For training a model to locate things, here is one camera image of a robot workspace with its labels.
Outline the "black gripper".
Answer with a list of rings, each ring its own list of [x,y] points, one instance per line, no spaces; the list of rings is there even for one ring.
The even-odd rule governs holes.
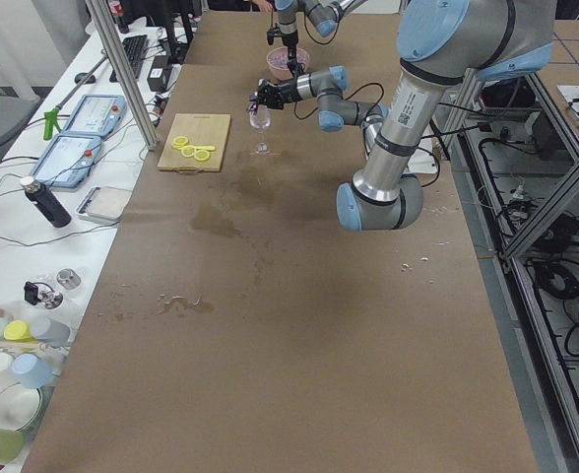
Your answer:
[[[273,83],[260,79],[256,91],[249,97],[249,112],[257,112],[260,107],[283,110],[288,103],[297,101],[297,80]]]
[[[296,24],[284,25],[273,24],[266,32],[266,40],[272,45],[279,38],[287,49],[287,67],[292,74],[300,73],[300,62],[297,58],[298,32]]]

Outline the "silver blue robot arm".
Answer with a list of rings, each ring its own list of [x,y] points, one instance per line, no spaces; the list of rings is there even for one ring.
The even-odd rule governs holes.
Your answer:
[[[296,15],[304,13],[323,36],[331,34],[356,1],[278,1],[279,21],[269,40],[289,50],[290,80],[260,81],[251,111],[262,105],[315,98],[322,130],[358,126],[365,139],[366,164],[337,191],[337,215],[350,231],[393,230],[411,225],[423,205],[418,178],[408,163],[444,92],[473,69],[483,81],[521,77],[541,70],[551,58],[553,1],[414,1],[398,27],[401,77],[390,105],[347,101],[342,66],[306,73],[296,60]]]
[[[364,3],[363,0],[332,1],[323,5],[319,1],[280,0],[275,2],[278,21],[271,20],[266,32],[269,45],[279,37],[288,50],[287,66],[293,78],[304,73],[304,66],[297,59],[298,31],[296,15],[304,14],[304,21],[309,21],[316,31],[326,37],[337,31],[343,17]]]

